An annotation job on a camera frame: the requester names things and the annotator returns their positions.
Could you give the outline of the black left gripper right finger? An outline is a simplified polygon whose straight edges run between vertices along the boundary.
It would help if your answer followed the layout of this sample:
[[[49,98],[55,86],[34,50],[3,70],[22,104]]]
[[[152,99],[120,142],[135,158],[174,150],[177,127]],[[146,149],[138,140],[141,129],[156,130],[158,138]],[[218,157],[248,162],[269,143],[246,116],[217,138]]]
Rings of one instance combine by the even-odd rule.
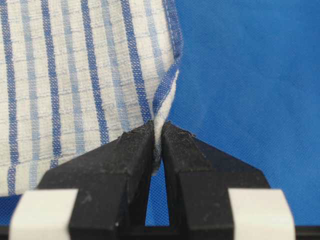
[[[185,240],[293,240],[282,190],[263,172],[172,123],[162,129],[170,223]]]

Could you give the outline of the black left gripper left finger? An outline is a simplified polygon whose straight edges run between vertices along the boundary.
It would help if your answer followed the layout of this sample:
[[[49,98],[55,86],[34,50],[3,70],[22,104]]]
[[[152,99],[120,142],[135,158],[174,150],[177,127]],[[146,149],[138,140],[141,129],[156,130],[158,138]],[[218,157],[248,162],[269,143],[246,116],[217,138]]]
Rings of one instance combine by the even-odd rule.
[[[13,213],[11,240],[114,240],[143,222],[151,177],[154,124],[48,170]]]

